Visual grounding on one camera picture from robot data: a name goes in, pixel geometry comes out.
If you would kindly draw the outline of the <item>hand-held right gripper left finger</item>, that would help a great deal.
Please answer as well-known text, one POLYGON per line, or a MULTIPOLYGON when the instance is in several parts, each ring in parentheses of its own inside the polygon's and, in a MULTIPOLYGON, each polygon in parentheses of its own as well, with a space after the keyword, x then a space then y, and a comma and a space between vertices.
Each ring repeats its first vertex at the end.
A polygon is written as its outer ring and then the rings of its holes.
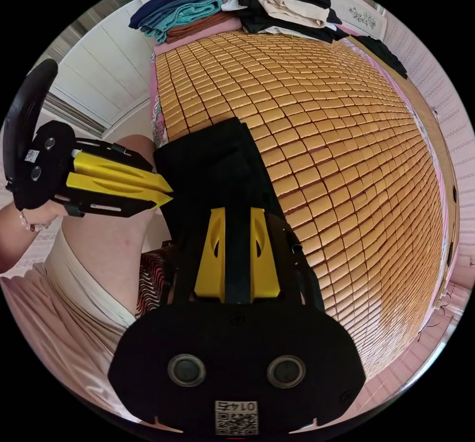
POLYGON ((199 298, 225 298, 225 238, 225 208, 212 209, 194 286, 199 298))

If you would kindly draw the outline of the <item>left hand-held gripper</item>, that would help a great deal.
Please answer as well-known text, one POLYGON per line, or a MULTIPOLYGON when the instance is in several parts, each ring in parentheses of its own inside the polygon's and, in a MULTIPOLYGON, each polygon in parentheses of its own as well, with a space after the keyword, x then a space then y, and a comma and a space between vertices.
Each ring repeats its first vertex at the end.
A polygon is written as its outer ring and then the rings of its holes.
POLYGON ((70 216, 126 218, 166 204, 174 193, 139 153, 79 139, 58 121, 37 131, 10 121, 10 192, 19 210, 52 200, 70 216))

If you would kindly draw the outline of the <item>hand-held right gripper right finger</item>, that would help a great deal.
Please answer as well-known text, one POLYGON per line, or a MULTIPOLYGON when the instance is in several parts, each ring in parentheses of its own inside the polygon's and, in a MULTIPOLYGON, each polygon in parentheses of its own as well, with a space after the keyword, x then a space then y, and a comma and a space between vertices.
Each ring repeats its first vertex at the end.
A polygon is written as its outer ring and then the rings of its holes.
POLYGON ((272 299, 280 293, 266 216, 250 209, 250 286, 252 299, 272 299))

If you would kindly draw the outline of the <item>person's left hand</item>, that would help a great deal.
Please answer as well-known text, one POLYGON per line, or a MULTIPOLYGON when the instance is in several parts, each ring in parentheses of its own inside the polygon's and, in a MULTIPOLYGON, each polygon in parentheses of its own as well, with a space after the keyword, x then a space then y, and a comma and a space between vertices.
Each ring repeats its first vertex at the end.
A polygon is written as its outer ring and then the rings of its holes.
POLYGON ((52 200, 35 209, 24 209, 19 212, 20 220, 25 229, 40 232, 46 229, 58 217, 67 215, 65 207, 52 200))

